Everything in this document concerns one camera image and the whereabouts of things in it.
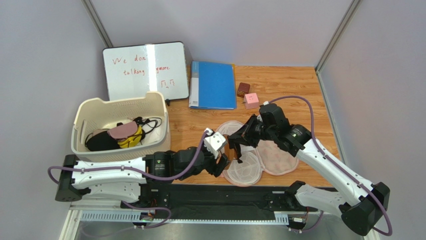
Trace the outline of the floral pink laundry bag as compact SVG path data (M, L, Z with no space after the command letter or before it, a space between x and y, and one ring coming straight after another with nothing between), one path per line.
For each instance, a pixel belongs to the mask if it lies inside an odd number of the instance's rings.
M300 160L277 147L273 141L261 140L256 148L241 146L242 163L234 159L221 177L239 187L249 187L261 180L263 173L283 176L293 172Z

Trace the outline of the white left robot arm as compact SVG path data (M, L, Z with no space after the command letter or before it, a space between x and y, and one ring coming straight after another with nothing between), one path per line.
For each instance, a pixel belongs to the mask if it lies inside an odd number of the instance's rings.
M139 194L131 184L170 184L202 171L219 177L233 160L242 163L241 157L241 147L228 143L217 153L212 153L203 143L179 151L157 151L144 157L111 162L83 161L75 154L68 154L61 166L48 168L48 176L53 176L52 170L60 170L59 179L54 180L58 202L75 202L85 195L100 195L134 203L139 200Z

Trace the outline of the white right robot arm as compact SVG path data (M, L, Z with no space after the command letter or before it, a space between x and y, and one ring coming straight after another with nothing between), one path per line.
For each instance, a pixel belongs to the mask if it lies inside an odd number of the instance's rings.
M262 105L258 115L253 114L228 137L229 148L235 151L238 159L242 146L256 148L260 141L274 142L280 150L311 166L336 190L331 192L296 181L287 191L294 203L340 217L360 236L376 230L380 219L387 223L386 234L393 233L387 214L390 188L383 182L374 184L351 170L326 150L307 128L289 123L283 110L274 103Z

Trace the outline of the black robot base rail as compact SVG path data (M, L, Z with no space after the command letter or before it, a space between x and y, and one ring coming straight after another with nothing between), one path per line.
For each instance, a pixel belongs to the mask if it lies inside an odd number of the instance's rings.
M154 184L144 186L141 199L86 199L72 203L81 220L129 222L148 229L165 224L279 225L295 230L317 226L325 214L291 196L292 187Z

